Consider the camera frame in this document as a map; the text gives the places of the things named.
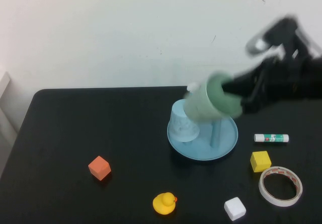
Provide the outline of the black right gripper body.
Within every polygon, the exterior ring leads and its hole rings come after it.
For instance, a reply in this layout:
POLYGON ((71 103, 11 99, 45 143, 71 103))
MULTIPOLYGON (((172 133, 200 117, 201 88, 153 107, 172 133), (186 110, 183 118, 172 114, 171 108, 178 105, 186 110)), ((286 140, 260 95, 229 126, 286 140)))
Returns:
POLYGON ((301 80, 301 63, 276 57, 264 59, 259 66, 243 75, 247 97, 256 97, 257 112, 294 94, 301 80))

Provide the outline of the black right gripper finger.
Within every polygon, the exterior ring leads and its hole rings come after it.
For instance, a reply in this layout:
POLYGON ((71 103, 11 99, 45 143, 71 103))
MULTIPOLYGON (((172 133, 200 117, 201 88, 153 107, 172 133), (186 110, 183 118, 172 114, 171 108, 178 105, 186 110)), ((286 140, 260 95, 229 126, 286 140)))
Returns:
POLYGON ((226 93, 230 93, 233 95, 238 95, 240 97, 246 96, 246 87, 245 87, 246 77, 239 76, 236 78, 228 78, 224 80, 221 85, 222 89, 226 93))
POLYGON ((257 112, 257 100, 256 97, 242 98, 241 106, 243 114, 253 114, 257 112))

